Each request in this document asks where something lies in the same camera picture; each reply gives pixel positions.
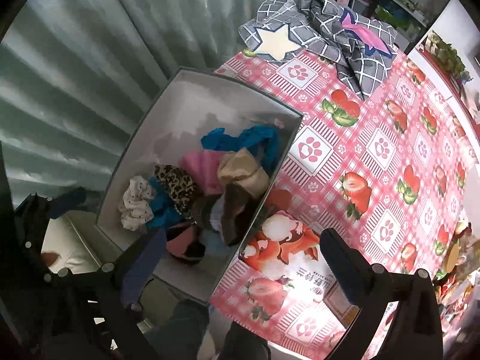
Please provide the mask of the green potted plant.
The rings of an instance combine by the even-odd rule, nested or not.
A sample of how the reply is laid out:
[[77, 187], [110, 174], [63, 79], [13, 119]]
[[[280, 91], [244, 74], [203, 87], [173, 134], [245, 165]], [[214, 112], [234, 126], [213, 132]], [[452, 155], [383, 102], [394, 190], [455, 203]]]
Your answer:
[[457, 50], [451, 43], [446, 43], [436, 32], [425, 38], [424, 49], [433, 56], [433, 60], [452, 78], [462, 84], [472, 80], [470, 72], [465, 68]]

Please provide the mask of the leopard print scrunchie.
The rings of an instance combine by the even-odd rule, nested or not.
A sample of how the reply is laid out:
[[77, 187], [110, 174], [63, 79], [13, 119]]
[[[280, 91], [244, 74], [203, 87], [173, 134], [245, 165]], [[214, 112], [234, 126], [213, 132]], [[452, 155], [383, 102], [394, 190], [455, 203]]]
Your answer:
[[185, 219], [192, 218], [194, 203], [203, 193], [198, 184], [181, 167], [156, 164], [154, 176], [173, 201], [176, 211]]

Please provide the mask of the light blue fluffy cloth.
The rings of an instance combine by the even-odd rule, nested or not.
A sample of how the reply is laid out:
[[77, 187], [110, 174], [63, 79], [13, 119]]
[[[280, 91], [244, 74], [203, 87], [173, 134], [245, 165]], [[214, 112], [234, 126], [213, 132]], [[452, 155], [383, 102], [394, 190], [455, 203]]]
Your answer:
[[228, 258], [236, 250], [235, 246], [224, 244], [219, 232], [202, 230], [199, 240], [205, 246], [205, 255], [209, 257]]

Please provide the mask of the purple striped knitted sock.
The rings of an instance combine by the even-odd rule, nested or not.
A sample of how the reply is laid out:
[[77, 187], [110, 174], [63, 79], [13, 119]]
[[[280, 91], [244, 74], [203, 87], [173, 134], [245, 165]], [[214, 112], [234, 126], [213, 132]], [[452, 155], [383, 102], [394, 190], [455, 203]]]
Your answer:
[[258, 203], [245, 189], [228, 184], [213, 203], [208, 224], [220, 234], [225, 245], [237, 245], [250, 228]]

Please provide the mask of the pink sponge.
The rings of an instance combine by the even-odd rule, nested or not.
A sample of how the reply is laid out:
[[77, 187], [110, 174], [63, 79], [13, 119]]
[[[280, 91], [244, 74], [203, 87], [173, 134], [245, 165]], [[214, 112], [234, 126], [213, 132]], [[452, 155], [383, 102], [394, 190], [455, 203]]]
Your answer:
[[178, 166], [188, 173], [205, 195], [221, 194], [223, 187], [217, 170], [224, 155], [224, 151], [199, 150], [182, 156]]

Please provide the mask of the beige knitted sock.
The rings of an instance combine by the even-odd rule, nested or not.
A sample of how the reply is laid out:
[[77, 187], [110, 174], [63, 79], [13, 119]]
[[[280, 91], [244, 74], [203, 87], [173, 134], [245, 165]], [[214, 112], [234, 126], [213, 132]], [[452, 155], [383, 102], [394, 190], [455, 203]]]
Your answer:
[[224, 154], [216, 174], [222, 186], [239, 186], [253, 198], [263, 195], [270, 185], [269, 175], [247, 148]]

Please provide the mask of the pink strawberry paw tablecloth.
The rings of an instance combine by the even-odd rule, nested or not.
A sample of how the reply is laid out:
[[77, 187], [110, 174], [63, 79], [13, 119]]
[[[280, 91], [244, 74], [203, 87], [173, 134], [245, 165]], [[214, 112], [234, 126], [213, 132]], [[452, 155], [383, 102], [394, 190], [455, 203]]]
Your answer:
[[[398, 54], [387, 82], [361, 101], [335, 67], [303, 52], [280, 67], [247, 53], [220, 73], [272, 94], [303, 122], [277, 177], [292, 195], [289, 214], [316, 232], [334, 228], [372, 263], [391, 272], [435, 274], [453, 236], [476, 156], [433, 83], [413, 82]], [[254, 295], [264, 277], [234, 260], [212, 296], [233, 321], [295, 356], [323, 359], [343, 332], [324, 303], [284, 286]]]

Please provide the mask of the jar with yellow lid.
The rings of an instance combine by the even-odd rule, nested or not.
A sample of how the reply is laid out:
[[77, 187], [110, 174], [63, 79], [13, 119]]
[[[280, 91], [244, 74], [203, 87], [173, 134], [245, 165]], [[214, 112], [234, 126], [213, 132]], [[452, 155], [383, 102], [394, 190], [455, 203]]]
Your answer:
[[460, 250], [461, 247], [457, 242], [451, 244], [443, 264], [445, 272], [450, 273], [455, 268]]

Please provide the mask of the white dotted scrunchie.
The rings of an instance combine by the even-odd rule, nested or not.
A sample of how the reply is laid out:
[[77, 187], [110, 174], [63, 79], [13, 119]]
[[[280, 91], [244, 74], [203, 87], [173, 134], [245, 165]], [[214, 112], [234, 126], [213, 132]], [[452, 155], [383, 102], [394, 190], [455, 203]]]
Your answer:
[[128, 188], [118, 204], [123, 228], [135, 232], [154, 218], [150, 203], [155, 194], [149, 181], [141, 175], [129, 180]]

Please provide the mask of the white open storage box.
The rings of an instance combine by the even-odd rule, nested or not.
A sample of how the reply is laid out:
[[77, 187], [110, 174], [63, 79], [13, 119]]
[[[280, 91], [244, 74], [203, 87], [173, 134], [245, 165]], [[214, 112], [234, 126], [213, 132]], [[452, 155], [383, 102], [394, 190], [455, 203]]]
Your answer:
[[208, 302], [260, 218], [301, 119], [227, 76], [176, 73], [128, 142], [97, 216], [123, 252], [123, 304], [151, 276]]

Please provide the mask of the blue rubber glove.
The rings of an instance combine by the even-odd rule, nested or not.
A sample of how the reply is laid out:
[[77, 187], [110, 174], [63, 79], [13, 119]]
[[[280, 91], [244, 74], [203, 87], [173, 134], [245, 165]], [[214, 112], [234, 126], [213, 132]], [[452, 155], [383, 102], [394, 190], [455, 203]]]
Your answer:
[[233, 151], [247, 149], [260, 161], [262, 168], [271, 175], [278, 165], [279, 136], [275, 127], [254, 125], [238, 136], [227, 134], [223, 127], [215, 128], [200, 140], [205, 150]]

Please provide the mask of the pink patterned carton box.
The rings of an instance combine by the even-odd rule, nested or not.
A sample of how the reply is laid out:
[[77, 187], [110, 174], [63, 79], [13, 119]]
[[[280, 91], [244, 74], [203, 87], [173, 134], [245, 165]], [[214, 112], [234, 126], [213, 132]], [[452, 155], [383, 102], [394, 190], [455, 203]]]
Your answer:
[[338, 283], [335, 283], [328, 291], [324, 297], [324, 303], [326, 303], [326, 306], [344, 328], [350, 325], [360, 310], [358, 306], [352, 305], [349, 300], [347, 300], [346, 295]]

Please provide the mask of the grey checked star cloth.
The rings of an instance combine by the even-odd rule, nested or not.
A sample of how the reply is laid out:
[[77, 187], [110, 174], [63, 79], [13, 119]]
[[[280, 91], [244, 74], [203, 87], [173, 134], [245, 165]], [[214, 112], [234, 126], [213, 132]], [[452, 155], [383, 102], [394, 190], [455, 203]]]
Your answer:
[[265, 0], [238, 33], [273, 63], [304, 50], [334, 63], [337, 78], [363, 100], [387, 79], [396, 57], [392, 26], [335, 0]]

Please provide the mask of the pink black knitted sock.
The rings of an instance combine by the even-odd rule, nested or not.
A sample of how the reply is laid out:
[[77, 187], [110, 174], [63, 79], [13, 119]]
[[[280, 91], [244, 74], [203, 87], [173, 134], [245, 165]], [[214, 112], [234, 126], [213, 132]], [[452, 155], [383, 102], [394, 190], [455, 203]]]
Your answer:
[[202, 229], [191, 222], [184, 222], [169, 228], [166, 233], [169, 254], [187, 266], [199, 264], [205, 255], [205, 245], [200, 241]]

